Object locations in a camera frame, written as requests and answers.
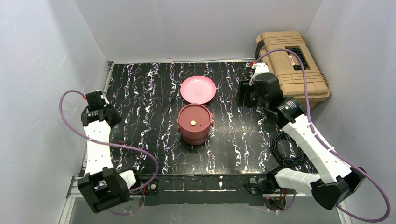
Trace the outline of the metal serving tongs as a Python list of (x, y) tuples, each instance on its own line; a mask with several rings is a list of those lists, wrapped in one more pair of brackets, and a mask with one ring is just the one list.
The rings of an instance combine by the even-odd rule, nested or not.
[(160, 87), (161, 87), (161, 100), (162, 100), (162, 115), (165, 115), (166, 113), (169, 112), (169, 110), (171, 108), (171, 105), (173, 103), (173, 100), (175, 99), (175, 97), (178, 94), (178, 91), (179, 91), (179, 89), (181, 87), (181, 83), (176, 83), (174, 87), (171, 87), (169, 104), (167, 105), (166, 108), (164, 108), (165, 100), (164, 100), (164, 96), (163, 96), (164, 90), (163, 90), (163, 84), (162, 83), (161, 83)]

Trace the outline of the dark red round lid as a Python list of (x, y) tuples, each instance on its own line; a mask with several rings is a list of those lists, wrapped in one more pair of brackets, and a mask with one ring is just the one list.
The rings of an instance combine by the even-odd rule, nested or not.
[(181, 133), (200, 133), (213, 126), (213, 115), (201, 104), (187, 104), (178, 114), (178, 128)]

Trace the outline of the red steel lunch bowl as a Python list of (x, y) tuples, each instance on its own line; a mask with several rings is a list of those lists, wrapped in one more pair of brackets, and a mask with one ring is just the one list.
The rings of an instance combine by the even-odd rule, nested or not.
[(209, 134), (205, 134), (201, 137), (198, 137), (197, 135), (194, 135), (193, 137), (188, 137), (188, 136), (182, 135), (182, 139), (186, 143), (188, 143), (190, 145), (194, 145), (194, 146), (201, 145), (201, 144), (205, 143), (208, 138), (209, 138)]
[(213, 114), (201, 104), (184, 106), (179, 111), (176, 123), (182, 139), (194, 146), (205, 143), (214, 127)]

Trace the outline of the clear round lid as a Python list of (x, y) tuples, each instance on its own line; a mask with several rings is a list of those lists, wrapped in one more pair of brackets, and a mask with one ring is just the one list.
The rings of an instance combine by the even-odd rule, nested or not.
[(86, 169), (86, 165), (87, 165), (87, 152), (85, 152), (85, 154), (84, 154), (82, 169)]

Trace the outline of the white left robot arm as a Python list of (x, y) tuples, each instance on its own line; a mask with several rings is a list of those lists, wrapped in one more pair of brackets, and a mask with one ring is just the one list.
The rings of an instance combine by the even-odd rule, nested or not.
[(112, 164), (109, 137), (121, 116), (102, 91), (85, 94), (88, 106), (81, 114), (87, 140), (87, 164), (78, 189), (94, 213), (129, 201), (138, 180), (133, 170), (118, 173)]

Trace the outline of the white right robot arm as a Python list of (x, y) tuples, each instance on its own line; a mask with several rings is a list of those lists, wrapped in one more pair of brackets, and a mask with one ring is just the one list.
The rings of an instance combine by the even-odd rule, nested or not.
[(258, 107), (274, 119), (313, 163), (317, 174), (276, 167), (262, 183), (269, 189), (293, 189), (306, 193), (327, 210), (353, 194), (365, 177), (355, 168), (333, 155), (319, 141), (319, 133), (308, 122), (306, 109), (293, 97), (285, 98), (272, 73), (261, 73), (250, 82), (240, 81), (236, 95), (239, 107)]

